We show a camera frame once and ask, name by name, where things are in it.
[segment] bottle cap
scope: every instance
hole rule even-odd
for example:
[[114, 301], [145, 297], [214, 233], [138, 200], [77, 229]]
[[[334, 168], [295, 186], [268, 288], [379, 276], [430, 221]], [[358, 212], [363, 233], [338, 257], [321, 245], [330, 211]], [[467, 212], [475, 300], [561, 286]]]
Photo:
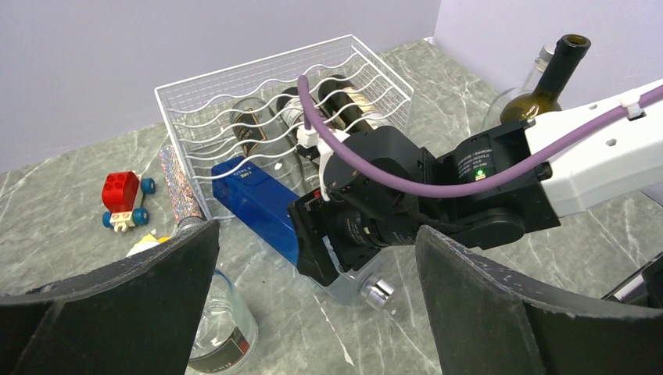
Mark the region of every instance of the bottle cap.
[[549, 63], [550, 59], [552, 59], [554, 54], [555, 54], [555, 44], [546, 43], [545, 45], [543, 45], [543, 47], [541, 47], [541, 51], [539, 52], [539, 57], [546, 63]]

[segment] wire basket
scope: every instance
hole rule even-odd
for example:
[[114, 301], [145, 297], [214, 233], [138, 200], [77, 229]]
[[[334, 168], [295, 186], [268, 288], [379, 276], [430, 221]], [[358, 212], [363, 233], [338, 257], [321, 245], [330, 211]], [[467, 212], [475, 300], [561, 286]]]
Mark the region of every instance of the wire basket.
[[[241, 111], [233, 109], [233, 105], [242, 98], [257, 97], [275, 108], [277, 98], [291, 96], [282, 92], [296, 86], [297, 77], [302, 74], [308, 76], [310, 93], [314, 97], [323, 82], [335, 79], [329, 76], [342, 74], [391, 125], [407, 134], [413, 88], [353, 35], [157, 87], [155, 95], [168, 134], [195, 197], [208, 219], [227, 212], [212, 196], [211, 180], [233, 173], [243, 163], [220, 176], [211, 175], [212, 167], [244, 155], [242, 144], [252, 142], [247, 140], [240, 143], [235, 137], [232, 131], [234, 124], [230, 123], [228, 114]], [[274, 112], [276, 116], [272, 120], [257, 126], [268, 126], [272, 121], [279, 121], [281, 112]], [[284, 134], [295, 135], [300, 125], [303, 124], [295, 124]], [[353, 125], [347, 124], [345, 131]], [[295, 149], [291, 148], [288, 153], [294, 153]], [[245, 161], [268, 158], [276, 162], [282, 156], [251, 155]], [[311, 174], [306, 180], [317, 183], [317, 174]]]

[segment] blue carton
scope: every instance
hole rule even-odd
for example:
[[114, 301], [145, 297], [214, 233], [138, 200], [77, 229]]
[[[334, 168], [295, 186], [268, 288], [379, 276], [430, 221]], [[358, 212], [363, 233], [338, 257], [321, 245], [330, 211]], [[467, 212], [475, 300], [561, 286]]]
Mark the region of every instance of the blue carton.
[[[217, 164], [212, 176], [234, 169], [244, 156]], [[299, 257], [297, 235], [288, 215], [288, 204], [299, 196], [272, 176], [247, 162], [233, 174], [212, 181], [214, 198], [256, 232], [290, 263]]]

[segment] lego toy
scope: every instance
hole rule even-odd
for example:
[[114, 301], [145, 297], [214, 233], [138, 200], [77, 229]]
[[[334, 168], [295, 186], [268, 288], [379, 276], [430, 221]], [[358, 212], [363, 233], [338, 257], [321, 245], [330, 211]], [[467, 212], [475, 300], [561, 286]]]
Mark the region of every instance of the lego toy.
[[125, 232], [129, 227], [146, 225], [149, 213], [141, 207], [143, 195], [155, 191], [152, 178], [141, 178], [134, 171], [109, 174], [102, 190], [102, 201], [108, 209], [102, 218], [104, 227]]

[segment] bottle label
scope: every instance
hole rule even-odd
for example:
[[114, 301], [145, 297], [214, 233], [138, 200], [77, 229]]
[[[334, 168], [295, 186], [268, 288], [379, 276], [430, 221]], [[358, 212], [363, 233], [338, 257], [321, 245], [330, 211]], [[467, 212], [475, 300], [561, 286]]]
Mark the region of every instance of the bottle label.
[[373, 129], [389, 125], [389, 121], [387, 121], [387, 119], [382, 119], [384, 116], [380, 113], [380, 111], [378, 111], [377, 108], [370, 104], [371, 102], [368, 100], [368, 98], [357, 92], [357, 90], [352, 87], [345, 87], [343, 90], [346, 92], [346, 94], [348, 94], [348, 96], [350, 96], [353, 102], [358, 104], [361, 111], [364, 112], [362, 119], [364, 119], [366, 123], [368, 123], [368, 125], [370, 125]]
[[[239, 116], [237, 116], [234, 123], [246, 123], [248, 125], [257, 125], [260, 122], [256, 118], [255, 113], [241, 113]], [[247, 139], [253, 141], [267, 140], [267, 135], [265, 134], [265, 131], [263, 130], [262, 127], [240, 126], [240, 127], [234, 127], [232, 128], [232, 130], [235, 132], [235, 136], [237, 137], [238, 141], [245, 141]], [[258, 145], [259, 144], [255, 142], [246, 143], [242, 145], [242, 150], [244, 151], [244, 155], [250, 156], [253, 149], [256, 148]]]
[[[322, 112], [320, 107], [316, 108], [316, 111], [320, 117], [327, 119], [327, 115]], [[288, 100], [287, 103], [285, 103], [281, 117], [285, 121], [285, 124], [288, 125], [288, 127], [291, 127], [296, 123], [304, 123], [304, 108], [302, 107], [302, 102], [299, 100], [299, 98], [292, 98]], [[327, 123], [329, 130], [336, 129], [335, 120], [336, 119]]]
[[195, 370], [212, 373], [232, 368], [249, 351], [249, 342], [239, 327], [235, 326], [230, 337], [219, 342], [216, 349], [199, 359], [189, 361]]

